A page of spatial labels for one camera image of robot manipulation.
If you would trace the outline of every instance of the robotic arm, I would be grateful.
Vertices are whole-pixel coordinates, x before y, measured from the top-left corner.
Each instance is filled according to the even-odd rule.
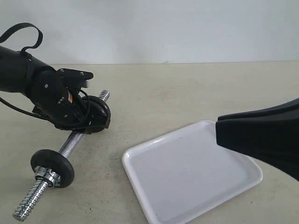
[[[35,27],[30,23],[20,23],[0,36],[0,43],[7,40],[16,31]],[[4,99],[0,102],[10,108],[47,120],[61,130],[76,130],[91,134],[108,128],[110,110],[106,103],[95,96],[88,96],[82,87],[93,78],[91,72],[71,69],[56,71],[51,66],[26,52],[37,48],[43,34],[38,30],[38,40],[34,46],[13,51],[0,46],[0,91],[19,92],[28,97],[35,105],[33,113],[19,109]]]

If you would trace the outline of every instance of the white plastic tray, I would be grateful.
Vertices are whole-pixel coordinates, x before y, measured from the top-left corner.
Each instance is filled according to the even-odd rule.
[[[250,157],[216,144],[212,121],[130,148],[122,163],[150,224],[185,224],[263,178]]]

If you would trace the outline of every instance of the beige table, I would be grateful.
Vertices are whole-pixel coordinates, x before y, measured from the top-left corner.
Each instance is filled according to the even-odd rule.
[[[29,224],[146,224],[121,164],[136,144],[202,119],[278,105],[299,97],[299,62],[55,66],[87,70],[87,92],[111,91],[108,130],[86,135],[70,157],[75,181],[49,189],[26,220]],[[26,110],[21,94],[1,97]],[[58,150],[68,132],[0,105],[0,223],[34,183],[30,158]],[[257,161],[261,184],[191,221],[192,224],[296,224],[299,182]]]

